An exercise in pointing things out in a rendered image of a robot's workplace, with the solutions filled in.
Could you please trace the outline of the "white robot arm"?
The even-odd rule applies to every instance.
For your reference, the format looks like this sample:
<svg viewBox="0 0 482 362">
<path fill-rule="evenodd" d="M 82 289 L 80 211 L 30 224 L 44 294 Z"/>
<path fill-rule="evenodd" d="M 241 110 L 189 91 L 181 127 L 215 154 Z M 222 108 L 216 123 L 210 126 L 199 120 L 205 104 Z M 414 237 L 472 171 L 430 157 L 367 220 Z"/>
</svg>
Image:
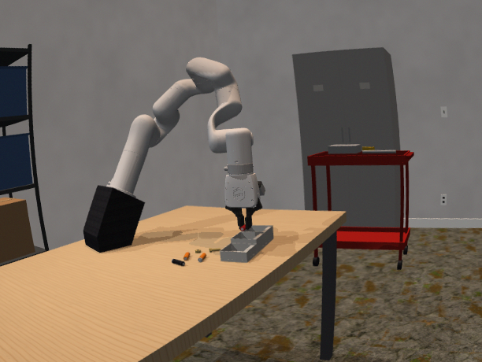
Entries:
<svg viewBox="0 0 482 362">
<path fill-rule="evenodd" d="M 107 187 L 116 188 L 136 198 L 133 193 L 148 149 L 156 146 L 177 125 L 180 118 L 178 108 L 189 97 L 208 94 L 214 90 L 217 109 L 207 125 L 209 147 L 214 153 L 227 153 L 228 164 L 224 170 L 228 171 L 228 174 L 247 174 L 254 171 L 251 149 L 254 138 L 250 130 L 215 129 L 215 125 L 217 127 L 230 120 L 242 110 L 238 84 L 229 67 L 217 61 L 197 57 L 188 62 L 186 71 L 192 79 L 182 79 L 174 83 L 154 103 L 154 119 L 148 115 L 140 115 L 134 119 L 117 170 Z"/>
</svg>

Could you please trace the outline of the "grey three-compartment bin rack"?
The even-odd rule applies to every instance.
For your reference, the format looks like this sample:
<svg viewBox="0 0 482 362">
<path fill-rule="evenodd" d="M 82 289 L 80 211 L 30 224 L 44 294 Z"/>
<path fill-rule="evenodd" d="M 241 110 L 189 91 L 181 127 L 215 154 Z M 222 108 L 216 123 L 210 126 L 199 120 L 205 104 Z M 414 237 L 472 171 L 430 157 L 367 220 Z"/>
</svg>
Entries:
<svg viewBox="0 0 482 362">
<path fill-rule="evenodd" d="M 232 237 L 231 243 L 220 250 L 221 261 L 247 263 L 273 239 L 273 225 L 252 225 Z"/>
</svg>

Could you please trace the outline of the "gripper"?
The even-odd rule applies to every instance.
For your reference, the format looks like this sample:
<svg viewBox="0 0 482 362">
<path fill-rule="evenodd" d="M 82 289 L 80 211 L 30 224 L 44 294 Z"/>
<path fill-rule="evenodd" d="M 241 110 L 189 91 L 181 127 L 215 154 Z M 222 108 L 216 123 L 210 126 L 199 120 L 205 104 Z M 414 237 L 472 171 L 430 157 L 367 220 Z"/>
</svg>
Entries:
<svg viewBox="0 0 482 362">
<path fill-rule="evenodd" d="M 239 229 L 245 224 L 249 230 L 252 226 L 252 215 L 262 209 L 257 176 L 254 172 L 247 174 L 226 175 L 225 208 L 237 217 Z M 256 206 L 256 207 L 255 207 Z M 242 208 L 246 208 L 246 217 Z"/>
</svg>

